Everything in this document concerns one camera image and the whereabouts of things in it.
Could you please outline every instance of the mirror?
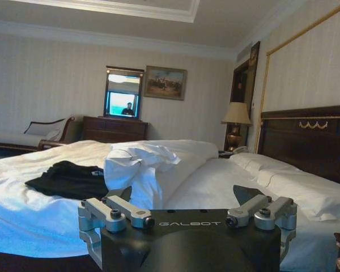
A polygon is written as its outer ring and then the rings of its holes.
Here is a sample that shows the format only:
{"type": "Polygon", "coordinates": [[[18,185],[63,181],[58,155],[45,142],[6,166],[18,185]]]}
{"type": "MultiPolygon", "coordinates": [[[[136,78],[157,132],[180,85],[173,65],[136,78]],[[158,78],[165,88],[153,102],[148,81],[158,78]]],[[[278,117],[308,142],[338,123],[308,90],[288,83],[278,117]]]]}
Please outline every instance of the mirror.
{"type": "Polygon", "coordinates": [[[103,115],[138,119],[144,70],[106,67],[103,115]]]}

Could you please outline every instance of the wall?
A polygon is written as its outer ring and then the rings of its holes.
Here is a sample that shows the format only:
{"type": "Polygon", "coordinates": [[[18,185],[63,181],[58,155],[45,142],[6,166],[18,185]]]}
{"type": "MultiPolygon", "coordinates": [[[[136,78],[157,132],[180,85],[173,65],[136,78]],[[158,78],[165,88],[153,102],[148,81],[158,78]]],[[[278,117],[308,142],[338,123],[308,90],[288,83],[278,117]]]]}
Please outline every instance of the wall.
{"type": "MultiPolygon", "coordinates": [[[[261,40],[254,87],[248,146],[256,142],[257,122],[266,69],[266,52],[297,34],[340,0],[306,2],[261,40]]],[[[340,105],[340,13],[318,25],[270,57],[264,111],[340,105]]]]}
{"type": "Polygon", "coordinates": [[[0,34],[0,130],[24,131],[30,120],[103,113],[105,66],[186,69],[185,100],[144,97],[149,139],[194,139],[224,145],[220,124],[230,98],[231,61],[0,34]]]}

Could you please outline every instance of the framed painting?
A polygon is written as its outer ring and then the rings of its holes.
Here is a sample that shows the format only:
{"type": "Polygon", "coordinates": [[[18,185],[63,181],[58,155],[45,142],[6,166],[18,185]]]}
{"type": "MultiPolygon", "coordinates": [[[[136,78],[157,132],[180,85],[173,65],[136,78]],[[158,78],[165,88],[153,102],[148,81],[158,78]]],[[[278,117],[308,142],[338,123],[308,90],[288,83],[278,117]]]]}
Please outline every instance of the framed painting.
{"type": "Polygon", "coordinates": [[[186,70],[146,66],[144,96],[184,100],[186,70]]]}

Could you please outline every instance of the doorway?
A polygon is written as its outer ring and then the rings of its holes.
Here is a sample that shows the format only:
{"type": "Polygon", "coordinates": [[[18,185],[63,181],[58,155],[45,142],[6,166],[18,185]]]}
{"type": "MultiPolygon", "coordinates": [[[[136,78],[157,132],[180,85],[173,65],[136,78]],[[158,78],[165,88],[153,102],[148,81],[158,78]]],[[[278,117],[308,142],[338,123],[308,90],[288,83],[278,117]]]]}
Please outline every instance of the doorway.
{"type": "MultiPolygon", "coordinates": [[[[254,83],[256,80],[258,53],[260,50],[260,42],[252,46],[250,57],[233,71],[233,82],[231,99],[229,102],[242,102],[247,105],[248,114],[250,116],[252,110],[252,100],[254,83]]],[[[232,130],[232,125],[227,124],[226,135],[224,137],[224,150],[229,149],[227,142],[227,134],[232,130]]],[[[247,145],[248,126],[240,125],[241,142],[239,146],[247,145]]]]}

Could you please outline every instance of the table lamp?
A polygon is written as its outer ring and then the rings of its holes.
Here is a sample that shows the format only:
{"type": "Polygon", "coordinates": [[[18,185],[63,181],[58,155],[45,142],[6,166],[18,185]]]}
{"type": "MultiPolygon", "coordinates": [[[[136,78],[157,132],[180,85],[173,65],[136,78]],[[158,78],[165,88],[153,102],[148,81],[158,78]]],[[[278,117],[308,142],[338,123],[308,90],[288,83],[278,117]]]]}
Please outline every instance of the table lamp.
{"type": "Polygon", "coordinates": [[[228,106],[227,114],[224,116],[222,123],[232,125],[232,130],[227,134],[227,141],[229,151],[236,149],[241,141],[240,124],[252,124],[248,117],[248,110],[246,103],[231,102],[228,106]]]}

